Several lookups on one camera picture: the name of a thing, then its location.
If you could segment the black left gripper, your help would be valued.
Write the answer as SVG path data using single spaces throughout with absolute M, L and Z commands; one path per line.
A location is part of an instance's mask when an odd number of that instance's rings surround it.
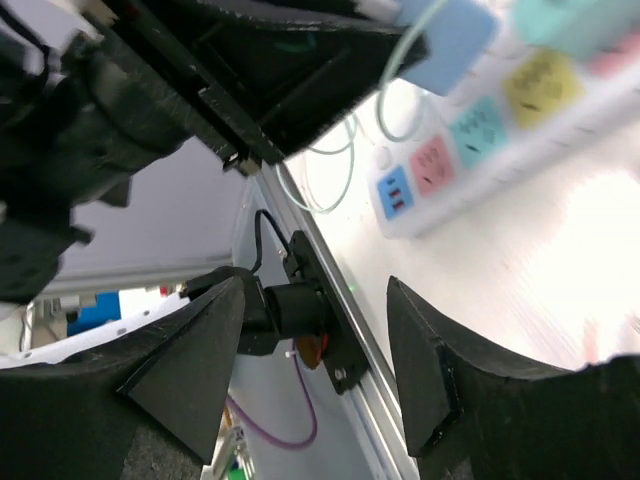
M 229 244 L 240 178 L 73 14 L 1 5 L 1 300 L 201 269 Z

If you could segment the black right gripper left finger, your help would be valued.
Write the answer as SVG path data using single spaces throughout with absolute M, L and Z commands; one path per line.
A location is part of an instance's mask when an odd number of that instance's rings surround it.
M 214 455 L 245 312 L 232 278 L 58 363 L 1 373 L 5 479 L 197 479 Z

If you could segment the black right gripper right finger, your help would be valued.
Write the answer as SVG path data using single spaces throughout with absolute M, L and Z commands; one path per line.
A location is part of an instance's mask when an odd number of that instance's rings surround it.
M 510 351 L 397 278 L 388 335 L 408 454 L 423 479 L 635 479 L 639 359 L 578 371 Z

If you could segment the blue charger plug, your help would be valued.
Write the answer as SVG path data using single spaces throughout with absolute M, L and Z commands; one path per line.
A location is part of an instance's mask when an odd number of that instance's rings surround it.
M 428 56 L 407 69 L 401 78 L 433 94 L 448 95 L 464 79 L 497 30 L 497 17 L 481 3 L 449 1 L 424 30 Z

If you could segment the teal charger plug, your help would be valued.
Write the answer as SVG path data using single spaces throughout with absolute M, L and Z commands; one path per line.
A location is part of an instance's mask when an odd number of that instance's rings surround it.
M 637 0 L 516 1 L 510 26 L 528 45 L 588 60 L 639 26 Z

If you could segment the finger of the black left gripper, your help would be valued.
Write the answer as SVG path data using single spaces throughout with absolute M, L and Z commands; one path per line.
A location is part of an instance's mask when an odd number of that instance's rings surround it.
M 400 26 L 351 1 L 112 1 L 109 55 L 228 164 L 277 164 L 378 85 Z

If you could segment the white multicolour power strip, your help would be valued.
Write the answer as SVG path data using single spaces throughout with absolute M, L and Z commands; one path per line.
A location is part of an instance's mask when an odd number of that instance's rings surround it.
M 425 96 L 417 135 L 378 147 L 369 176 L 382 234 L 407 238 L 639 117 L 639 28 L 586 61 L 502 27 L 447 97 Z

